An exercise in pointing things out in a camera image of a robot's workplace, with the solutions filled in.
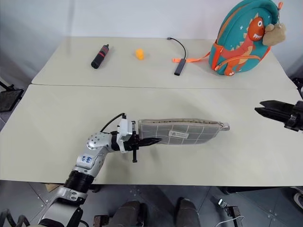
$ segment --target sticker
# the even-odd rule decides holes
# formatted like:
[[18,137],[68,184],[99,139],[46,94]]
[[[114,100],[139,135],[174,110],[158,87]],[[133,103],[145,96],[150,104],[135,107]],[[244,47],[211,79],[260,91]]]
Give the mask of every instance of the sticker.
[[187,139],[188,135],[189,135],[189,133],[183,133],[183,132],[173,131],[173,130],[169,131],[169,136],[172,136],[172,137]]

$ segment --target black cylinder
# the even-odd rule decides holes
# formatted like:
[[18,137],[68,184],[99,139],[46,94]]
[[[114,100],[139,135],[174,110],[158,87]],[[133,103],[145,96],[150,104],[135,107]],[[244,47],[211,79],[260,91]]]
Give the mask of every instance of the black cylinder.
[[78,192],[87,193],[93,180],[93,176],[73,170],[66,180],[64,187],[73,189]]
[[108,44],[107,45],[104,45],[101,50],[99,51],[99,53],[96,55],[95,59],[91,62],[91,66],[94,68],[94,69],[97,69],[99,68],[101,62],[104,60],[105,58],[105,55],[107,54],[107,52],[109,51],[109,48],[108,48]]

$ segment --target gray floor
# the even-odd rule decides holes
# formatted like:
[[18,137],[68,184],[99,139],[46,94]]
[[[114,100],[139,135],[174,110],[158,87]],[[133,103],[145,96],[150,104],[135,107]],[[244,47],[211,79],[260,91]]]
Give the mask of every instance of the gray floor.
[[[48,193],[41,183],[0,181],[0,210],[9,208],[14,219],[24,214],[36,224],[53,193]],[[295,189],[282,188],[225,195],[217,187],[104,185],[98,193],[89,192],[82,206],[82,219],[92,227],[95,215],[113,215],[126,201],[138,200],[148,205],[150,226],[172,227],[177,199],[186,197],[199,210],[201,226],[214,227],[218,222],[230,219],[214,204],[223,198],[229,205],[239,206],[245,216],[244,227],[302,227],[303,211],[292,201],[294,193]],[[230,222],[221,226],[234,225]]]

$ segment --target teal backpack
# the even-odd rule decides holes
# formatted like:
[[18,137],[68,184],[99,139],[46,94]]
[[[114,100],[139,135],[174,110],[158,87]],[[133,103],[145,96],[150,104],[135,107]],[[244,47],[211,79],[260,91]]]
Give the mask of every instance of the teal backpack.
[[265,28],[279,22],[282,7],[272,0],[244,0],[225,17],[213,44],[209,64],[219,74],[232,76],[254,68],[270,51],[263,45]]

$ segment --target robotic arm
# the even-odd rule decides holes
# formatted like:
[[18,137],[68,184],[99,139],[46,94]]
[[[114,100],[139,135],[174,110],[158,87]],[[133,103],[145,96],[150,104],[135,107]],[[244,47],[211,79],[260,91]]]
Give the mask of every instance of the robotic arm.
[[[122,116],[117,131],[105,133],[103,130],[115,119]],[[149,146],[161,139],[146,138],[141,140],[135,131],[135,122],[128,121],[126,115],[120,114],[112,119],[102,130],[91,135],[84,151],[77,158],[64,186],[57,189],[56,195],[49,203],[45,214],[40,218],[39,225],[47,227],[77,227],[83,210],[80,208],[87,198],[87,191],[94,178],[103,166],[107,153],[133,151],[133,162],[139,147]]]

